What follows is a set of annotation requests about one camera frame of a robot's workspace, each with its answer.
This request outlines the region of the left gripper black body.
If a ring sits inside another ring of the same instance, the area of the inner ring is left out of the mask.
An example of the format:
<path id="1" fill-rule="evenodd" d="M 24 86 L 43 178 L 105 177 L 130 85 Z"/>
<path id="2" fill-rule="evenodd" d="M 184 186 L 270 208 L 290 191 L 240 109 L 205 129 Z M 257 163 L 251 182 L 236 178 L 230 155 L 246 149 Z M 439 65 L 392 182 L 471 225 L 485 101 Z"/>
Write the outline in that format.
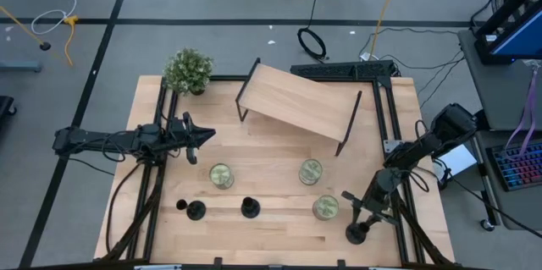
<path id="1" fill-rule="evenodd" d="M 168 121 L 167 132 L 174 150 L 185 148 L 187 151 L 192 152 L 192 147 L 190 146 L 191 125 L 191 117 L 184 117 L 182 119 L 173 117 Z"/>

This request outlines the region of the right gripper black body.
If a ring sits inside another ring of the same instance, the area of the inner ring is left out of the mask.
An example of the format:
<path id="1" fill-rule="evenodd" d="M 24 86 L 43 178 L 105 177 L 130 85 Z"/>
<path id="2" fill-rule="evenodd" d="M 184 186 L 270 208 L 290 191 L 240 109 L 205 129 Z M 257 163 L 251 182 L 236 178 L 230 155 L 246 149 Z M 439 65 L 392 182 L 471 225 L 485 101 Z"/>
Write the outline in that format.
<path id="1" fill-rule="evenodd" d="M 390 193 L 388 186 L 370 185 L 362 198 L 362 206 L 382 219 L 390 219 Z"/>

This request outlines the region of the black candle stick holder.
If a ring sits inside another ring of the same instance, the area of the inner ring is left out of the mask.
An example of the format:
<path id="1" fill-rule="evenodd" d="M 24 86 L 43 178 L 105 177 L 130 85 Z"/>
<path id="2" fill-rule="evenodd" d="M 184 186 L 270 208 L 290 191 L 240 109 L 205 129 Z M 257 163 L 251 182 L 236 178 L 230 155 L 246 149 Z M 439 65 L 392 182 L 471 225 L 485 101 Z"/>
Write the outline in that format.
<path id="1" fill-rule="evenodd" d="M 367 238 L 370 227 L 364 222 L 351 223 L 346 227 L 346 238 L 353 245 L 362 244 Z"/>
<path id="2" fill-rule="evenodd" d="M 245 218 L 255 218 L 259 215 L 261 210 L 259 202 L 247 196 L 243 199 L 241 203 L 241 213 Z"/>
<path id="3" fill-rule="evenodd" d="M 187 217 L 192 221 L 198 221 L 202 219 L 207 211 L 206 205 L 202 201 L 192 201 L 188 203 L 184 199 L 180 199 L 176 202 L 176 208 L 180 211 L 185 211 Z"/>

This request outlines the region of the ribbed metal candle tin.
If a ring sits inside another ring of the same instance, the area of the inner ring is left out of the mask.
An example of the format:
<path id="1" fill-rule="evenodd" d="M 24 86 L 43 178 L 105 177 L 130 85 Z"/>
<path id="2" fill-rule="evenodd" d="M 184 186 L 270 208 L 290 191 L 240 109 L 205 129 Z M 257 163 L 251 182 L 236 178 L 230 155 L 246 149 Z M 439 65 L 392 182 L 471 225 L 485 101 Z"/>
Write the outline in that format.
<path id="1" fill-rule="evenodd" d="M 230 167 L 223 163 L 217 163 L 209 172 L 211 182 L 220 190 L 227 190 L 235 182 L 235 177 Z"/>
<path id="2" fill-rule="evenodd" d="M 323 167 L 316 159 L 305 160 L 299 169 L 299 180 L 305 185 L 315 185 L 321 178 Z"/>
<path id="3" fill-rule="evenodd" d="M 330 195 L 320 196 L 312 204 L 313 215 L 321 221 L 328 221 L 335 218 L 339 212 L 338 201 Z"/>

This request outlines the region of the green potted artificial plant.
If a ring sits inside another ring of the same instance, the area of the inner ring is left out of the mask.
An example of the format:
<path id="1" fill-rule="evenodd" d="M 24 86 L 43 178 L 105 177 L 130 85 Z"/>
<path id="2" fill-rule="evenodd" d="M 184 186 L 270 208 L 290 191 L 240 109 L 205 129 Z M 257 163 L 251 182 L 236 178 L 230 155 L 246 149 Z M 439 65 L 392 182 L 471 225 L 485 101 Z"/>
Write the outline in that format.
<path id="1" fill-rule="evenodd" d="M 194 48 L 185 47 L 169 58 L 163 77 L 170 90 L 198 96 L 207 89 L 212 73 L 212 58 Z"/>

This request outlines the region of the white box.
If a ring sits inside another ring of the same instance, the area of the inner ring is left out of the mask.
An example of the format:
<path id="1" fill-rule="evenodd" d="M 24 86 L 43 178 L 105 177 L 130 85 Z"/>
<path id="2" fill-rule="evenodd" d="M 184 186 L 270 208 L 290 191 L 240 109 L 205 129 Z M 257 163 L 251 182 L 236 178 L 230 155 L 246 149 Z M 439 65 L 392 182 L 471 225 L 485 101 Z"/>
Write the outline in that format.
<path id="1" fill-rule="evenodd" d="M 446 169 L 449 169 L 452 175 L 457 175 L 476 163 L 473 154 L 464 145 L 460 145 L 435 158 L 434 173 L 439 179 L 444 179 Z"/>

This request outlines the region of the wooden shelf with black legs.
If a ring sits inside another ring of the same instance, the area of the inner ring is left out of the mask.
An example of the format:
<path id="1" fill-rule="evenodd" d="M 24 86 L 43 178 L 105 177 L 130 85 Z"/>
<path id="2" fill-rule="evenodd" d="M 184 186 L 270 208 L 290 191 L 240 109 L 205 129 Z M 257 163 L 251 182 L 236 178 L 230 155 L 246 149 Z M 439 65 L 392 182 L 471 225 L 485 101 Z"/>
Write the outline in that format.
<path id="1" fill-rule="evenodd" d="M 243 82 L 235 104 L 243 121 L 250 111 L 305 129 L 338 143 L 340 155 L 349 140 L 361 91 L 343 91 L 257 59 Z"/>

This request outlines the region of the black perforated plate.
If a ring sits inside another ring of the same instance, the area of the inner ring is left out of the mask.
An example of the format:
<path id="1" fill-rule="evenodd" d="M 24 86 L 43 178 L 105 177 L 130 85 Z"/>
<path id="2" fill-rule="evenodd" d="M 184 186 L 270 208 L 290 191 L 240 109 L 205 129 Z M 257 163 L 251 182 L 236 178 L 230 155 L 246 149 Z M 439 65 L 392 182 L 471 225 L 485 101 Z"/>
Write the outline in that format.
<path id="1" fill-rule="evenodd" d="M 298 64 L 292 65 L 290 72 L 305 78 L 349 78 L 354 80 L 379 76 L 391 77 L 399 74 L 398 68 L 392 60 Z"/>

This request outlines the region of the backlit rainbow keyboard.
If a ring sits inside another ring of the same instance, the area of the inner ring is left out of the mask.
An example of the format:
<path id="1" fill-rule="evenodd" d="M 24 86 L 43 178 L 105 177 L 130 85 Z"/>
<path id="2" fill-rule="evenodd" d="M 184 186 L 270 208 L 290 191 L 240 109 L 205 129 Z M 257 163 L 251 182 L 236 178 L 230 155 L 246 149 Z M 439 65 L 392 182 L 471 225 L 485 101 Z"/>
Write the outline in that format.
<path id="1" fill-rule="evenodd" d="M 542 185 L 542 139 L 486 149 L 489 162 L 505 191 Z"/>

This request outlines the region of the grey desk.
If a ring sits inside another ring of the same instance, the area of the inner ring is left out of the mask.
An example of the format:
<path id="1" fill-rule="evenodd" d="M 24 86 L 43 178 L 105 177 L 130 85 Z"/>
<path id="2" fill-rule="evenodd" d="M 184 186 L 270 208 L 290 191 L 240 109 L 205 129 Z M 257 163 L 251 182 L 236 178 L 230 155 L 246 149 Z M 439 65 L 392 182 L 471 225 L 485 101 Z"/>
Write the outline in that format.
<path id="1" fill-rule="evenodd" d="M 481 62 L 470 30 L 458 32 L 482 109 L 476 113 L 480 128 L 474 136 L 475 151 L 482 162 L 478 171 L 484 182 L 483 198 L 489 202 L 487 221 L 507 229 L 529 227 L 542 234 L 542 175 L 533 184 L 507 190 L 494 152 L 502 150 L 520 121 L 527 100 L 532 70 L 523 62 L 485 65 Z"/>

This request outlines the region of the grey table foot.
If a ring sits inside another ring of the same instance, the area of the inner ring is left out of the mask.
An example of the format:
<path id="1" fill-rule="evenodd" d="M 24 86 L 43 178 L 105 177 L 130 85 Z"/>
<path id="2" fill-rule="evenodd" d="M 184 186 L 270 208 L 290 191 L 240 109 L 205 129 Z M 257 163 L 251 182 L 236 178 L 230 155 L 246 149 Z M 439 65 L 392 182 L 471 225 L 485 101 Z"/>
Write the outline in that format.
<path id="1" fill-rule="evenodd" d="M 42 66 L 37 61 L 0 60 L 0 71 L 28 71 L 40 73 Z"/>

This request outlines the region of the black wheeled base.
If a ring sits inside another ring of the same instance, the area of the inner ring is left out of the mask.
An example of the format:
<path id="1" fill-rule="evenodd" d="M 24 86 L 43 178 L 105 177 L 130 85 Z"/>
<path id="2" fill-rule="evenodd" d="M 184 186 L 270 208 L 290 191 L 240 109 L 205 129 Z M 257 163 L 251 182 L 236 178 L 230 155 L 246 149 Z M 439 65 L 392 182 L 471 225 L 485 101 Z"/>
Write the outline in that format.
<path id="1" fill-rule="evenodd" d="M 14 99 L 11 96 L 0 96 L 0 118 L 14 116 L 17 108 L 14 106 Z"/>

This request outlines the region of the purple ribbon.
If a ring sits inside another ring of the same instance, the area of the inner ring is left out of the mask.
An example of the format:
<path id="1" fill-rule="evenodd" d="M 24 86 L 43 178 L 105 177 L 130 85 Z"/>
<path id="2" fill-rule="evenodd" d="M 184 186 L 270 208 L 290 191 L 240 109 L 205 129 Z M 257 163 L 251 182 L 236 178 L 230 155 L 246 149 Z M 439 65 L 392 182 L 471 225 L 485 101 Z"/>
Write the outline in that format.
<path id="1" fill-rule="evenodd" d="M 526 101 L 523 106 L 523 112 L 521 119 L 517 125 L 517 127 L 513 130 L 512 134 L 508 138 L 508 141 L 505 144 L 505 149 L 508 150 L 510 144 L 512 143 L 512 140 L 515 138 L 516 135 L 519 134 L 519 132 L 523 129 L 524 124 L 526 123 L 527 116 L 530 116 L 530 126 L 528 128 L 528 132 L 525 135 L 522 144 L 520 145 L 520 150 L 518 153 L 518 156 L 523 156 L 525 152 L 527 151 L 528 143 L 531 140 L 531 137 L 534 134 L 535 128 L 536 128 L 536 89 L 537 89 L 537 78 L 539 75 L 539 71 L 542 69 L 542 60 L 535 60 L 535 59 L 529 59 L 523 61 L 526 66 L 530 67 L 532 70 L 531 78 L 528 85 L 528 92 L 526 96 Z"/>

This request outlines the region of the black computer monitor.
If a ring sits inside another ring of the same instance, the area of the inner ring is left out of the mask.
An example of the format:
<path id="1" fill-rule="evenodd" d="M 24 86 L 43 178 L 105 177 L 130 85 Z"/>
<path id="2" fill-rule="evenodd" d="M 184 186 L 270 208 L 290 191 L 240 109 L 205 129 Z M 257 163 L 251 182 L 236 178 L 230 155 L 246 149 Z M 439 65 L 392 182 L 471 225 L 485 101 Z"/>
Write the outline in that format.
<path id="1" fill-rule="evenodd" d="M 474 46 L 483 63 L 509 64 L 542 59 L 542 0 L 506 0 L 481 26 Z"/>

